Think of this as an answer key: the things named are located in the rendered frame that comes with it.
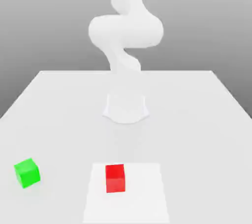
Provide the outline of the small red cube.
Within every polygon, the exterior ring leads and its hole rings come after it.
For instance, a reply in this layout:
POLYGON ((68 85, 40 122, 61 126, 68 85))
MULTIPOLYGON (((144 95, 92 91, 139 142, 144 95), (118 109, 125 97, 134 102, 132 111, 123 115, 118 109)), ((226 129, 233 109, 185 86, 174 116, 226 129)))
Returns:
POLYGON ((106 192, 124 192, 126 190, 125 169, 123 164, 105 166, 106 192))

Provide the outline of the small green cube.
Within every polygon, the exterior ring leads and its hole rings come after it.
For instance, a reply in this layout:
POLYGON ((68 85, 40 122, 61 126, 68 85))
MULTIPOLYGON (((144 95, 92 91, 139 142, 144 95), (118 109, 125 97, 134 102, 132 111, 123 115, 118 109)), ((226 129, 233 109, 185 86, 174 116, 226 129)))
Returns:
POLYGON ((40 181, 40 172, 32 158, 14 165, 15 174, 22 188, 27 188, 40 181))

